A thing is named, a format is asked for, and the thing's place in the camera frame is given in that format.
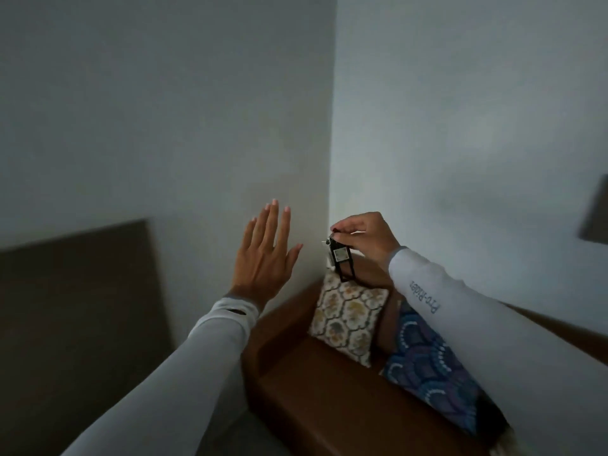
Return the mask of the person's left forearm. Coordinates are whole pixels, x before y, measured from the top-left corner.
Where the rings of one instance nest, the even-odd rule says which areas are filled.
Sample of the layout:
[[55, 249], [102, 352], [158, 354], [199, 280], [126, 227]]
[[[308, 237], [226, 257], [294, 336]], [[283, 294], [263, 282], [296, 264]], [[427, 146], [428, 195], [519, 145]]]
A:
[[61, 456], [195, 456], [259, 309], [224, 297], [145, 380]]

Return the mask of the brown leather sofa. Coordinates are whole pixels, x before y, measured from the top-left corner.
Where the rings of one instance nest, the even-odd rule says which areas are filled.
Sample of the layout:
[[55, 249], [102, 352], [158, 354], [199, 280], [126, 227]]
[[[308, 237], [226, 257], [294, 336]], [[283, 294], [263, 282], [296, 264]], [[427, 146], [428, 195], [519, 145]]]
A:
[[[299, 455], [490, 456], [511, 426], [482, 388], [473, 437], [384, 378], [396, 349], [400, 302], [407, 299], [373, 261], [355, 256], [354, 271], [354, 283], [390, 291], [371, 344], [371, 367], [308, 335], [323, 285], [315, 283], [252, 330], [241, 357], [250, 408]], [[607, 336], [506, 306], [608, 365]]]

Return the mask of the brown wooden headboard panel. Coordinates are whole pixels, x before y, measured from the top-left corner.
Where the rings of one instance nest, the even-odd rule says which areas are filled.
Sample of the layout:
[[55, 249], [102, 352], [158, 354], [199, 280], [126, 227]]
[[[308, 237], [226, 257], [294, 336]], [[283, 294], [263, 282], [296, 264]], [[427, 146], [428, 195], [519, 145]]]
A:
[[172, 352], [147, 221], [0, 250], [0, 456], [59, 456]]

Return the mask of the person's right hand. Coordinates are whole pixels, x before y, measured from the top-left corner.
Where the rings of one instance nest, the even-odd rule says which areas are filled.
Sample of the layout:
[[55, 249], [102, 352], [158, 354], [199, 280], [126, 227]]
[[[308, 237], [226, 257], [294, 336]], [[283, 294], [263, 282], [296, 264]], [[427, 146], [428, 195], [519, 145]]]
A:
[[386, 274], [389, 274], [392, 258], [404, 248], [379, 212], [349, 216], [330, 227], [331, 232], [334, 232], [334, 229], [365, 231], [368, 236], [368, 241], [365, 244], [347, 244], [347, 246], [361, 252], [363, 256], [375, 262]]

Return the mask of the person's right forearm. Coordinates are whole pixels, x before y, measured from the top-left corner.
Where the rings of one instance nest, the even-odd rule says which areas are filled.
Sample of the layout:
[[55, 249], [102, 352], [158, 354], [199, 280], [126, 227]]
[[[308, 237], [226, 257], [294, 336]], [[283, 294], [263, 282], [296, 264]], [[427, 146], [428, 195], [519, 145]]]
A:
[[608, 456], [608, 365], [399, 247], [395, 288], [498, 406], [535, 456]]

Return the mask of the blue scallop patterned cushion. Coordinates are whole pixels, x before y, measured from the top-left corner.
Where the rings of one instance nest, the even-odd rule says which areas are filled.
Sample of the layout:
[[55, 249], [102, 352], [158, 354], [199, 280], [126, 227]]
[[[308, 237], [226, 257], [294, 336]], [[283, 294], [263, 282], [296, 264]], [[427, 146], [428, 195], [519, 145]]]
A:
[[406, 300], [400, 302], [395, 340], [396, 349], [382, 371], [384, 378], [476, 437], [480, 385]]

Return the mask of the person's left hand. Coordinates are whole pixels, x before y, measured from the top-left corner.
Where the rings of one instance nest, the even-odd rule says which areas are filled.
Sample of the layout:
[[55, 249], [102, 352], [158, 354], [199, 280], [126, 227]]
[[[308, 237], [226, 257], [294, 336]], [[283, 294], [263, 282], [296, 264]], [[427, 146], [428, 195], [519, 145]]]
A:
[[266, 205], [256, 216], [255, 248], [252, 245], [250, 252], [246, 255], [241, 254], [241, 245], [238, 248], [232, 286], [229, 290], [229, 296], [251, 302], [260, 314], [287, 283], [283, 280], [285, 257], [287, 252], [296, 245], [289, 246], [291, 208], [289, 206], [282, 208], [278, 202], [278, 228], [274, 249], [272, 252], [263, 249], [264, 208]]

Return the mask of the beige floral patterned cushion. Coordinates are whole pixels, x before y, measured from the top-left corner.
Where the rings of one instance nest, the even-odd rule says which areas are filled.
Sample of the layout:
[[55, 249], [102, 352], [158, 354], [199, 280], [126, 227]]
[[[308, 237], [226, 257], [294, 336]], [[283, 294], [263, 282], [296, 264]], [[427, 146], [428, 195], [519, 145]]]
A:
[[367, 288], [353, 281], [342, 282], [328, 270], [315, 305], [308, 335], [371, 367], [371, 344], [390, 291]]

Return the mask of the black key fob with tag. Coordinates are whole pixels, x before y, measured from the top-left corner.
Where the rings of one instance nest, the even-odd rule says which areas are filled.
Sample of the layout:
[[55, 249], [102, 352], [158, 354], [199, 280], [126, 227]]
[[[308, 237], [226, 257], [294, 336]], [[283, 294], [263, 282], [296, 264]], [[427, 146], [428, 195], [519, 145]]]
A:
[[354, 271], [354, 260], [351, 248], [337, 242], [334, 235], [335, 232], [332, 232], [324, 242], [328, 247], [328, 254], [332, 267], [342, 283], [350, 281], [355, 282], [356, 274]]

